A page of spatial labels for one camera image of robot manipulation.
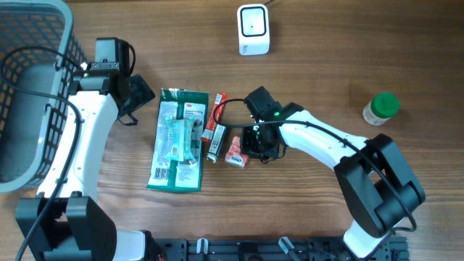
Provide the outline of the red and white tissue pack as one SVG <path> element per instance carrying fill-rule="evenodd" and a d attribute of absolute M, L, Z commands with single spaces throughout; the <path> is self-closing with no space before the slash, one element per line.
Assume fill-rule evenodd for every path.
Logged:
<path fill-rule="evenodd" d="M 241 152 L 240 141 L 239 136 L 233 137 L 229 150 L 225 155 L 225 161 L 238 167 L 245 167 L 249 157 Z"/>

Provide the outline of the red stick packet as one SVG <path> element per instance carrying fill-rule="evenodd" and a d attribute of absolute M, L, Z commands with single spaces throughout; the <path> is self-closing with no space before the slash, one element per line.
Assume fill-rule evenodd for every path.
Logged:
<path fill-rule="evenodd" d="M 210 143 L 212 141 L 215 129 L 216 129 L 217 125 L 218 125 L 215 120 L 219 120 L 221 118 L 221 116 L 223 114 L 223 111 L 224 111 L 224 108 L 225 108 L 225 106 L 221 106 L 220 108 L 218 108 L 218 106 L 219 106 L 219 104 L 221 102 L 224 102 L 226 100 L 228 100 L 228 95 L 227 94 L 225 94 L 225 93 L 216 94 L 215 102 L 214 102 L 210 117 L 209 117 L 209 119 L 207 121 L 207 124 L 206 124 L 206 127 L 205 127 L 205 129 L 204 129 L 204 131 L 202 133 L 201 140 L 203 142 Z"/>

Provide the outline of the green 3M sponge package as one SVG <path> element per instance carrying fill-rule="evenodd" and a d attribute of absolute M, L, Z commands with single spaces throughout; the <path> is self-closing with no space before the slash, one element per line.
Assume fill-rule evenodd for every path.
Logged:
<path fill-rule="evenodd" d="M 146 187 L 170 193 L 201 190 L 209 94 L 162 89 L 151 174 Z"/>

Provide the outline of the green lid white jar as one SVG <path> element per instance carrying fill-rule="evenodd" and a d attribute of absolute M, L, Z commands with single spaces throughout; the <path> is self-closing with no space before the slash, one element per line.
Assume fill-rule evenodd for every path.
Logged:
<path fill-rule="evenodd" d="M 392 93 L 380 93 L 363 109 L 364 120 L 371 125 L 383 125 L 400 109 L 399 99 Z"/>

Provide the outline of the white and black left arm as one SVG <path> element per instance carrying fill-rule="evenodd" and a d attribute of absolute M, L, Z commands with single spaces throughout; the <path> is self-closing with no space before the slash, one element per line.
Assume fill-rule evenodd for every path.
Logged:
<path fill-rule="evenodd" d="M 36 260 L 155 260 L 160 249 L 148 231 L 118 230 L 98 205 L 104 147 L 115 121 L 142 103 L 132 94 L 136 53 L 119 38 L 98 38 L 94 62 L 73 73 L 57 154 L 35 198 L 18 202 L 15 218 Z"/>

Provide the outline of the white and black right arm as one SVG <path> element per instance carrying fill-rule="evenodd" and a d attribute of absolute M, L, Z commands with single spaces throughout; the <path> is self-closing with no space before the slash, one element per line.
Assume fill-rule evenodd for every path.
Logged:
<path fill-rule="evenodd" d="M 313 117 L 302 106 L 275 101 L 262 86 L 244 104 L 254 123 L 241 134 L 241 151 L 263 163 L 287 148 L 314 157 L 335 172 L 354 221 L 343 236 L 357 259 L 368 259 L 385 239 L 411 220 L 425 191 L 397 144 L 387 135 L 354 136 Z"/>

